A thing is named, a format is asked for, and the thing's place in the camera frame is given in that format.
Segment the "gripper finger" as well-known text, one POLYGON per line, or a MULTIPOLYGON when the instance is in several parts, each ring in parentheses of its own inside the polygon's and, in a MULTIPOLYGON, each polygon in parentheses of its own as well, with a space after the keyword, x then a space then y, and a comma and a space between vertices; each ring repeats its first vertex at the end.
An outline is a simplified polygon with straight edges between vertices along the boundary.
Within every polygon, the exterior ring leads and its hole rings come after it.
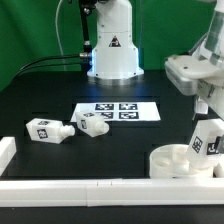
POLYGON ((204 119, 208 115, 208 105, 207 103, 201 98, 196 97, 194 100, 194 115, 193 119, 204 119))
POLYGON ((215 149, 218 153, 224 154, 224 135, 216 138, 215 149))

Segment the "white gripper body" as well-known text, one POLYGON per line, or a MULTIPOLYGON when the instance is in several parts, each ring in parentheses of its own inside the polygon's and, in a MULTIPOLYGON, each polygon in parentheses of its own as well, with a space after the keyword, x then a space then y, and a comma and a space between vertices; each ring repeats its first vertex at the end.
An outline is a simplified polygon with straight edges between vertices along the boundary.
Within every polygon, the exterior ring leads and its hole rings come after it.
POLYGON ((224 120, 224 87, 219 87, 204 80, 198 82, 197 95, 224 120))

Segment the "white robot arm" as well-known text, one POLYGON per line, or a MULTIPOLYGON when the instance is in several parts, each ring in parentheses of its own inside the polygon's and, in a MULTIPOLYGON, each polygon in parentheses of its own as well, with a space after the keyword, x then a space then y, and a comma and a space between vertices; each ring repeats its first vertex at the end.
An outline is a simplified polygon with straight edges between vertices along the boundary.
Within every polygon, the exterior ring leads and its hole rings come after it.
MULTIPOLYGON (((224 0, 214 2, 208 33, 186 55, 165 62, 169 80, 186 96, 197 95, 224 120, 224 0)), ((139 51, 132 41, 129 0, 96 0, 97 44, 91 51, 91 81, 126 85, 142 78, 139 51)))

